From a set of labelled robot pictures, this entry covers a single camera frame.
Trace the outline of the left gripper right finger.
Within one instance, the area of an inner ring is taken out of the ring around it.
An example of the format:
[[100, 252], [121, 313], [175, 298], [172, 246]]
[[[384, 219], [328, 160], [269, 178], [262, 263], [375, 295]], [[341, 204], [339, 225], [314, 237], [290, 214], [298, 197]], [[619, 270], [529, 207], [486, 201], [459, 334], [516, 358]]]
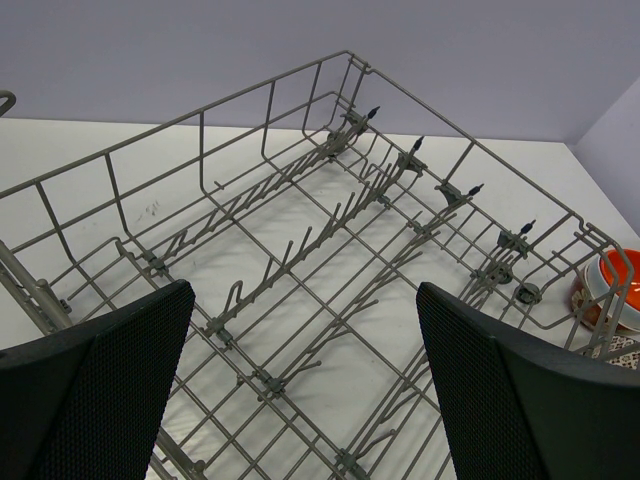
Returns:
[[430, 282], [416, 305], [457, 478], [638, 478], [638, 372], [552, 345]]

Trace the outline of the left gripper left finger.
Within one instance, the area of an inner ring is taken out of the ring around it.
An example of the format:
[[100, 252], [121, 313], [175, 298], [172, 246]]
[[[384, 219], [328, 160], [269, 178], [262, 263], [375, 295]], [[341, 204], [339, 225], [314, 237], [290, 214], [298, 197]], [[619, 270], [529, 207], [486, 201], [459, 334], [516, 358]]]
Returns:
[[194, 303], [177, 280], [2, 350], [2, 478], [144, 478]]

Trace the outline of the brown patterned bowl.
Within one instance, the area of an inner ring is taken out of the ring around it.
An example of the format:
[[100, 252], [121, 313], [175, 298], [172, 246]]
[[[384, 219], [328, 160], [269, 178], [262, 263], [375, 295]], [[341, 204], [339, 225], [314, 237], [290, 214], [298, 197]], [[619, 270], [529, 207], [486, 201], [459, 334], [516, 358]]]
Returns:
[[575, 353], [616, 367], [639, 370], [639, 341], [623, 335], [614, 335], [606, 344], [605, 336], [575, 350]]

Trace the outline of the brown bottom bowl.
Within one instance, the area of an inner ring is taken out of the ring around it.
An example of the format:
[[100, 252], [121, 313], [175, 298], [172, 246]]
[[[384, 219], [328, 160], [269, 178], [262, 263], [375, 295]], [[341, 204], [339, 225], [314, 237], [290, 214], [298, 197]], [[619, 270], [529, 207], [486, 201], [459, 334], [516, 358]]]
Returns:
[[591, 304], [586, 308], [585, 304], [591, 301], [592, 298], [583, 280], [576, 276], [569, 290], [568, 306], [586, 328], [593, 330], [599, 320], [601, 307], [597, 304]]

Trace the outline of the orange bowl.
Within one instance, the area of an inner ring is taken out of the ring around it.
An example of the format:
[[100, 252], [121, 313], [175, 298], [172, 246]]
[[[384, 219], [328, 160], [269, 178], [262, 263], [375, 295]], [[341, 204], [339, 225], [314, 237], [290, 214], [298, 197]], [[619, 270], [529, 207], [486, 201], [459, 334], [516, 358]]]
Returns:
[[[629, 291], [626, 296], [626, 302], [633, 308], [639, 308], [639, 264], [640, 253], [638, 250], [624, 249], [623, 253], [626, 259], [633, 267], [633, 275], [629, 287]], [[629, 268], [627, 263], [617, 250], [610, 250], [606, 253], [606, 260], [601, 260], [599, 263], [600, 273], [608, 285], [613, 284], [614, 275], [617, 275], [618, 280], [623, 284], [629, 276]]]

